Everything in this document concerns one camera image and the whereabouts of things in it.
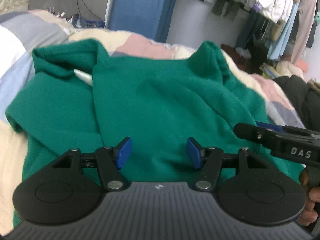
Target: black handle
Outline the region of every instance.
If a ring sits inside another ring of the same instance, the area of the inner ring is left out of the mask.
[[[316,203],[314,210],[318,213],[318,218],[314,223],[311,223],[310,225],[307,226],[307,229],[312,232],[313,235],[316,236],[316,238],[314,238],[315,240],[320,240],[320,234],[319,234],[319,230],[317,230],[318,227],[320,227],[320,219],[319,219],[319,215],[320,215],[320,203]]]
[[[307,171],[309,174],[309,188],[319,187],[320,185],[320,169],[315,167],[307,166]],[[316,240],[320,240],[320,203],[316,203],[314,210],[318,213],[317,220],[314,223],[311,223],[307,226],[307,229],[316,236]]]

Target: light blue fabric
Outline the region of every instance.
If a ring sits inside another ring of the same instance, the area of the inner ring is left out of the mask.
[[[289,40],[289,36],[292,30],[294,19],[298,11],[298,7],[299,3],[293,3],[289,19],[285,24],[278,40],[270,43],[269,52],[267,56],[268,59],[278,60],[278,57],[283,55],[285,47],[287,46]]]
[[[165,0],[155,41],[166,43],[176,0]]]
[[[0,119],[8,122],[5,110],[17,93],[35,75],[32,56],[25,52],[0,78]]]
[[[115,0],[109,28],[155,39],[165,0]]]

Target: metal screw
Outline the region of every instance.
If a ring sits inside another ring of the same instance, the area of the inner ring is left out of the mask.
[[[113,180],[108,182],[107,186],[111,189],[120,189],[123,187],[123,183],[119,180]]]
[[[208,189],[211,188],[211,183],[205,180],[200,180],[196,183],[196,187],[199,189]]]
[[[93,161],[86,161],[86,162],[82,163],[82,165],[86,168],[94,168],[96,166]]]

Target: gray fabric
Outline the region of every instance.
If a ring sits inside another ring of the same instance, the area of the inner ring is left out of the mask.
[[[278,114],[282,117],[286,125],[305,129],[305,126],[295,110],[291,111],[279,102],[272,101],[271,103],[276,107]]]
[[[129,55],[122,52],[117,52],[117,51],[115,51],[110,55],[110,57],[126,57],[126,56],[129,56]]]
[[[237,17],[239,9],[240,9],[240,3],[231,0],[228,3],[227,9],[226,9],[223,17],[225,17],[231,21],[234,21]]]
[[[16,16],[19,16],[21,14],[27,14],[28,12],[10,12],[10,13],[5,13],[0,15],[0,24],[8,21]]]
[[[67,34],[55,23],[47,23],[32,14],[22,14],[1,24],[11,31],[23,44],[26,51],[36,47],[60,44],[68,39]]]
[[[214,15],[221,16],[225,2],[226,0],[216,0],[211,12]]]

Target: green sweatshirt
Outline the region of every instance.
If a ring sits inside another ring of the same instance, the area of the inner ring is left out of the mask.
[[[70,148],[93,152],[130,136],[133,152],[121,171],[129,181],[193,181],[188,137],[227,153],[248,146],[298,180],[301,164],[233,133],[239,122],[268,122],[265,102],[236,79],[213,43],[186,60],[151,60],[110,57],[98,41],[84,40],[35,49],[33,60],[35,77],[6,112],[16,131],[28,133],[22,179]],[[74,68],[92,75],[92,87]],[[231,176],[226,169],[221,180]]]

